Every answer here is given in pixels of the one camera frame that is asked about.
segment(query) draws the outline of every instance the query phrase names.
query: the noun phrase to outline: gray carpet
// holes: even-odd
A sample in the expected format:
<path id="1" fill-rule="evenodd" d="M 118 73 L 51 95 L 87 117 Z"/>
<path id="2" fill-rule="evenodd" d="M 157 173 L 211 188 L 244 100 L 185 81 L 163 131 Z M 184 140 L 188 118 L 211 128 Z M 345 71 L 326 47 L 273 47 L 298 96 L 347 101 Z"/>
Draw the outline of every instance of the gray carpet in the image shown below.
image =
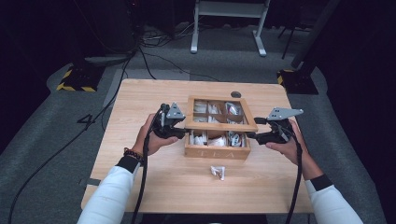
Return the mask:
<path id="1" fill-rule="evenodd" d="M 190 35 L 160 48 L 142 50 L 164 57 L 190 74 L 178 71 L 159 57 L 146 55 L 153 71 L 177 71 L 189 76 L 190 80 L 216 81 L 213 79 L 216 78 L 224 82 L 276 83 L 276 71 L 290 68 L 301 44 L 291 43 L 285 60 L 281 60 L 288 36 L 277 39 L 280 30 L 263 30 L 267 51 L 263 58 L 252 38 L 253 29 L 252 26 L 238 30 L 205 30 L 200 33 L 197 54 L 190 54 Z M 305 38 L 306 33 L 296 32 L 293 39 L 301 42 Z M 96 116 L 103 109 L 113 80 L 121 69 L 121 65 L 107 67 L 98 92 L 56 91 L 68 66 L 48 79 L 51 95 L 0 156 L 0 223 L 7 223 L 12 201 L 32 172 L 84 129 L 84 124 L 77 120 L 89 114 Z M 132 58 L 127 69 L 129 78 L 138 78 L 138 71 L 146 70 L 140 53 Z M 386 223 L 375 185 L 332 111 L 323 75 L 317 69 L 312 78 L 319 95 L 289 95 L 292 107 L 304 110 L 298 121 L 311 154 L 364 223 Z M 12 223 L 76 223 L 84 185 L 91 174 L 110 113 L 111 107 L 30 181 L 17 201 Z M 131 217 L 126 214 L 122 223 L 129 223 Z M 268 215 L 267 218 L 269 223 L 286 220 L 285 215 Z M 315 217 L 311 216 L 310 221 L 316 223 Z M 307 215 L 294 215 L 292 223 L 307 223 Z"/>

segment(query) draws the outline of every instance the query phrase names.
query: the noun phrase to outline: wooden box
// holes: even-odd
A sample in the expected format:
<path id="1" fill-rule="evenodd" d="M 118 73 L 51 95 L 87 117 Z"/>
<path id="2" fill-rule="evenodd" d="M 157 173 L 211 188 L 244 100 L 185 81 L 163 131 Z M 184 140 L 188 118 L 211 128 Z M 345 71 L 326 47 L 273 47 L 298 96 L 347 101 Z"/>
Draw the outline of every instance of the wooden box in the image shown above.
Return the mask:
<path id="1" fill-rule="evenodd" d="M 245 160 L 250 153 L 246 132 L 258 127 L 242 98 L 190 96 L 186 116 L 185 156 Z"/>

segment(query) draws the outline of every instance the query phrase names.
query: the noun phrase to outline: wooden table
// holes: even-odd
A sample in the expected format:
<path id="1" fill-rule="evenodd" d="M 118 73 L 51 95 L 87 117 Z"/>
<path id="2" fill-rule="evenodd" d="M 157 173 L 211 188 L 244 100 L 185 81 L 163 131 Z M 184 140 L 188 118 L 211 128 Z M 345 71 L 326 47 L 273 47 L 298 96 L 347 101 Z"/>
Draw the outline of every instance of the wooden table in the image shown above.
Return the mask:
<path id="1" fill-rule="evenodd" d="M 100 146 L 91 178 L 103 180 L 117 164 L 124 147 L 131 147 L 140 126 L 149 113 L 162 103 L 176 102 L 187 113 L 189 95 L 230 97 L 239 91 L 247 100 L 253 117 L 266 117 L 275 106 L 290 108 L 280 85 L 125 79 L 114 105 Z M 177 127 L 184 127 L 184 121 Z M 269 132 L 259 125 L 259 133 Z M 148 158 L 145 193 L 139 209 L 142 213 L 193 214 L 275 214 L 288 213 L 297 167 L 280 153 L 250 140 L 251 152 L 245 161 L 185 158 L 184 141 L 163 147 Z M 210 166 L 225 166 L 225 180 L 210 172 Z M 142 168 L 135 178 L 128 201 L 134 211 L 140 189 Z M 96 186 L 88 185 L 81 207 Z M 304 183 L 301 183 L 295 213 L 313 213 Z"/>

